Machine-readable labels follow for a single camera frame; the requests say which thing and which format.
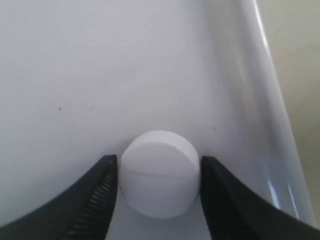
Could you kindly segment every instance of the round tablet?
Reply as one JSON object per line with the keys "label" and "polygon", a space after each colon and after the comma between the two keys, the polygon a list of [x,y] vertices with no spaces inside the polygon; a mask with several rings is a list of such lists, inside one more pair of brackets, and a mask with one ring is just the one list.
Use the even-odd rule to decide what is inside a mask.
{"label": "round tablet", "polygon": [[131,207],[152,218],[173,218],[186,212],[199,193],[199,156],[182,136],[150,131],[125,150],[118,177]]}

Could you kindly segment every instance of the white plastic surface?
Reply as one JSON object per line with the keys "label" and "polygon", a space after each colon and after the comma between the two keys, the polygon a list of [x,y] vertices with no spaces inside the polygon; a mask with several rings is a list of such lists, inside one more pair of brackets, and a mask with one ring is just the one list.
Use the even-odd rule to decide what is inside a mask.
{"label": "white plastic surface", "polygon": [[[188,139],[313,225],[254,0],[0,0],[0,225],[155,129]],[[119,194],[108,240],[208,240],[201,206],[141,216]]]}
{"label": "white plastic surface", "polygon": [[119,186],[126,201],[152,218],[185,213],[200,189],[200,160],[195,148],[169,131],[137,137],[119,164]]}

